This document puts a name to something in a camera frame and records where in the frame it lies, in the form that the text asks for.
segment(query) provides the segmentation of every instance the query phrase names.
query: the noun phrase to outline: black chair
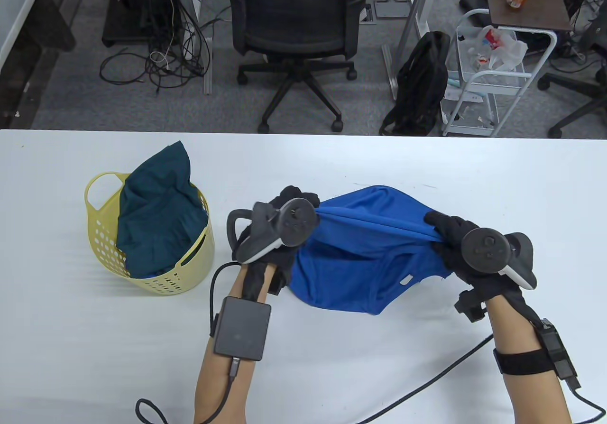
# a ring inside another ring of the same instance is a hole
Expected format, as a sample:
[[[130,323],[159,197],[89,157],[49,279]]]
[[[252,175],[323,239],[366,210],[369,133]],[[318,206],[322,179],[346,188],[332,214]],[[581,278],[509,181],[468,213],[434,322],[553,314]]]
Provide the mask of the black chair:
[[[332,55],[346,59],[356,54],[359,15],[366,0],[230,0],[232,39],[236,51],[255,51],[267,63],[239,66],[237,81],[247,84],[245,72],[286,73],[286,79],[262,116],[258,133],[268,133],[267,119],[295,82],[305,82],[335,114],[332,131],[343,130],[341,111],[312,76],[314,71],[348,69],[353,62],[311,60]]]
[[[546,73],[537,81],[537,88],[545,91],[550,87],[550,83],[555,83],[564,88],[586,95],[592,100],[586,103],[583,107],[575,110],[570,115],[561,119],[548,130],[548,138],[562,138],[563,127],[577,121],[582,116],[590,114],[599,108],[607,108],[607,74],[605,69],[601,68],[594,76],[598,85],[590,84],[584,81],[577,81],[566,76],[557,75],[554,73]]]

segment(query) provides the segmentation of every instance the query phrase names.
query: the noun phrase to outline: forearm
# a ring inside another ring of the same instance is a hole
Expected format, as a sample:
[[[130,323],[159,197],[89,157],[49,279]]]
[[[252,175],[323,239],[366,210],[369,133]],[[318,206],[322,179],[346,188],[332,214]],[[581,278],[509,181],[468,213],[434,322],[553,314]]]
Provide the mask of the forearm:
[[[487,311],[501,354],[539,350],[533,326],[503,296],[487,301]],[[571,424],[563,389],[555,372],[527,376],[504,375],[516,424]]]
[[[276,268],[267,266],[265,270],[264,287],[259,294],[258,302],[265,302],[267,289],[272,281]],[[247,266],[243,266],[240,274],[232,286],[230,296],[242,296],[242,284],[247,273]],[[194,400],[194,424],[200,424],[209,418],[217,409],[225,393],[228,384],[228,371],[230,369],[231,359],[216,355],[213,352],[213,338],[210,338],[206,344],[206,353],[200,374],[198,384],[196,385],[196,396]],[[213,421],[213,424],[245,424],[245,405],[247,404],[247,395],[253,377],[255,363],[253,361],[241,361],[238,375],[232,384],[230,395],[219,416]]]

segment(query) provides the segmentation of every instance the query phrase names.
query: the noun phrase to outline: dark green cloth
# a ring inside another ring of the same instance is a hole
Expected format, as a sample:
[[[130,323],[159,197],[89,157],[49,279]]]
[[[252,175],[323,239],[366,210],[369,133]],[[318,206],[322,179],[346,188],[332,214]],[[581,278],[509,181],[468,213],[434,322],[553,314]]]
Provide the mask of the dark green cloth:
[[[143,162],[124,183],[116,246],[132,278],[171,270],[209,221],[190,182],[190,162],[181,141]]]

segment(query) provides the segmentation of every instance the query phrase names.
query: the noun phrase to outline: black backpack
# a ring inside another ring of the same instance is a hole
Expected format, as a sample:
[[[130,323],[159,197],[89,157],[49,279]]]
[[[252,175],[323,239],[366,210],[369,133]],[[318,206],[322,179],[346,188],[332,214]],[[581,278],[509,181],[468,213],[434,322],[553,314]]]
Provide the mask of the black backpack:
[[[382,122],[379,134],[425,136],[440,115],[447,88],[445,61],[451,39],[444,32],[427,32],[398,72],[396,106]],[[390,131],[386,127],[394,124]]]

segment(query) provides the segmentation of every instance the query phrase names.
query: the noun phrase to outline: white wall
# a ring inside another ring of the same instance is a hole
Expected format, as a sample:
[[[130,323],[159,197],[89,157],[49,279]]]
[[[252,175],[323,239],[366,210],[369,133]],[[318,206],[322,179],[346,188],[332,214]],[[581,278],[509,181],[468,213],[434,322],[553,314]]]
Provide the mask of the white wall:
[[[0,0],[0,69],[28,16],[34,0]]]

